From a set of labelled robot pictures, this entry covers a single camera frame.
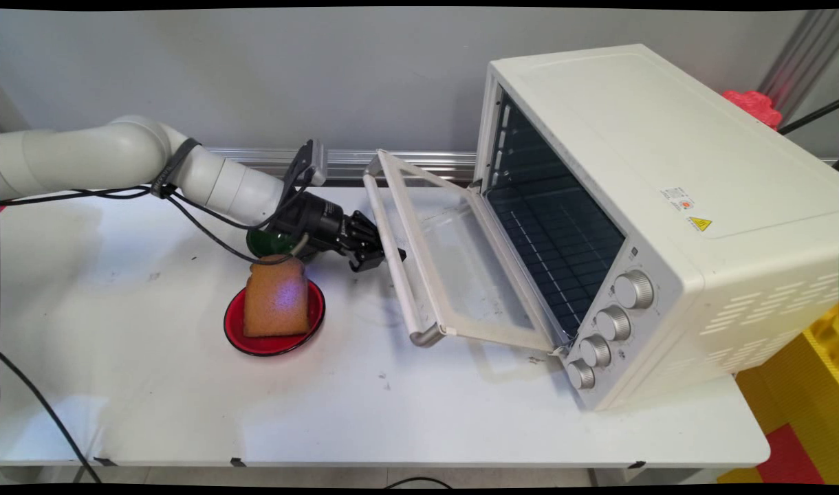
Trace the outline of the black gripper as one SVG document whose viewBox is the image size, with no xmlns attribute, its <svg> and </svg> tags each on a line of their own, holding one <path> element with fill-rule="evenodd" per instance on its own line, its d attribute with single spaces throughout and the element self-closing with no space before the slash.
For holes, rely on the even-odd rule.
<svg viewBox="0 0 839 495">
<path fill-rule="evenodd" d="M 349 251 L 349 266 L 356 273 L 375 269 L 386 260 L 378 227 L 362 211 L 348 217 L 337 204 L 306 191 L 287 192 L 272 220 L 272 231 L 295 242 L 307 234 L 301 254 L 335 251 L 344 256 Z"/>
</svg>

